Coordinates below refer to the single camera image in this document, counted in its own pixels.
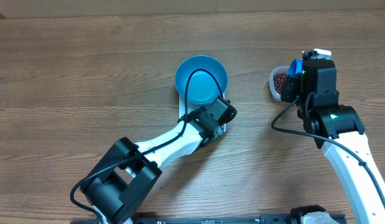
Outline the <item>blue plastic measuring scoop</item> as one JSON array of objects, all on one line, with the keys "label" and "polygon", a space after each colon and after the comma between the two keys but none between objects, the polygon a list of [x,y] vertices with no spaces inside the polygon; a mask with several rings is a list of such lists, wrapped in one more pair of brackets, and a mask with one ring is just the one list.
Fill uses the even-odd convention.
[{"label": "blue plastic measuring scoop", "polygon": [[289,65],[287,75],[295,77],[298,73],[302,73],[303,70],[303,61],[302,59],[294,59]]}]

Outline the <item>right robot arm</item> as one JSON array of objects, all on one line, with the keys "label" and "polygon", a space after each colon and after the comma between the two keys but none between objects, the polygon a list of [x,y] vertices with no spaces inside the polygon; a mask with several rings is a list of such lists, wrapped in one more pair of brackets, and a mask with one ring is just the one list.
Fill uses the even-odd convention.
[{"label": "right robot arm", "polygon": [[336,74],[330,51],[302,52],[289,66],[281,101],[298,107],[300,135],[313,138],[332,165],[356,222],[385,223],[385,181],[357,112],[339,103]]}]

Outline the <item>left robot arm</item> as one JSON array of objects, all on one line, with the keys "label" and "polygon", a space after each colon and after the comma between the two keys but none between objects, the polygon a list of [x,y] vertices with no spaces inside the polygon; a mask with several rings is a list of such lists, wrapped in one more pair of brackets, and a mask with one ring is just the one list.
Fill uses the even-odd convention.
[{"label": "left robot arm", "polygon": [[159,137],[137,143],[117,140],[80,184],[100,223],[130,219],[165,166],[220,137],[236,114],[231,102],[219,96],[209,107],[182,115],[173,129]]}]

